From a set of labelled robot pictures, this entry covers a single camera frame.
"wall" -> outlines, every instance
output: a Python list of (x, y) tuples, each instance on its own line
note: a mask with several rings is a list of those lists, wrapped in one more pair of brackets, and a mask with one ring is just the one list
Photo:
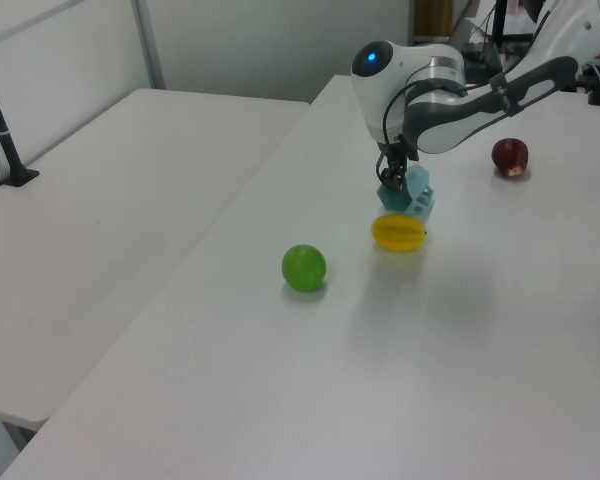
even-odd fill
[(132, 0), (84, 0), (0, 42), (0, 106), (25, 164), (147, 86)]
[(368, 42), (406, 45), (412, 0), (140, 0), (172, 90), (311, 102)]
[(460, 14), (462, 13), (462, 9), (469, 3), (469, 0), (453, 0), (453, 23), (458, 20)]

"yellow lemon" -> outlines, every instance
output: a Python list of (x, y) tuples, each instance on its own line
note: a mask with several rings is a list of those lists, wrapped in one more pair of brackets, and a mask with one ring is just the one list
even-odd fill
[(419, 248), (427, 231), (424, 224), (408, 215), (392, 213), (375, 219), (371, 234), (378, 245), (394, 252), (408, 252)]

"table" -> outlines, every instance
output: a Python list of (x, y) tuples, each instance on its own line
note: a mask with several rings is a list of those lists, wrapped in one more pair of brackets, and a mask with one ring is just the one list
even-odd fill
[[(376, 157), (335, 77), (4, 480), (600, 479), (600, 108), (555, 94), (422, 155), (409, 254), (370, 236)], [(323, 289), (284, 284), (296, 243)]]
[(139, 90), (0, 188), (0, 419), (38, 429), (308, 105)]

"green apple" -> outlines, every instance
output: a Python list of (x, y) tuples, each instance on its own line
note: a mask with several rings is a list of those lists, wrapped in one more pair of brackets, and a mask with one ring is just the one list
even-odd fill
[(296, 245), (282, 259), (282, 276), (299, 292), (317, 289), (327, 273), (327, 262), (320, 251), (311, 245)]

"red apple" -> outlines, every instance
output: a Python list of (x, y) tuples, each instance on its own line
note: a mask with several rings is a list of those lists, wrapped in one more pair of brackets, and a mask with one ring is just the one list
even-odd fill
[(515, 177), (527, 169), (529, 150), (522, 140), (503, 138), (493, 146), (491, 159), (505, 177)]

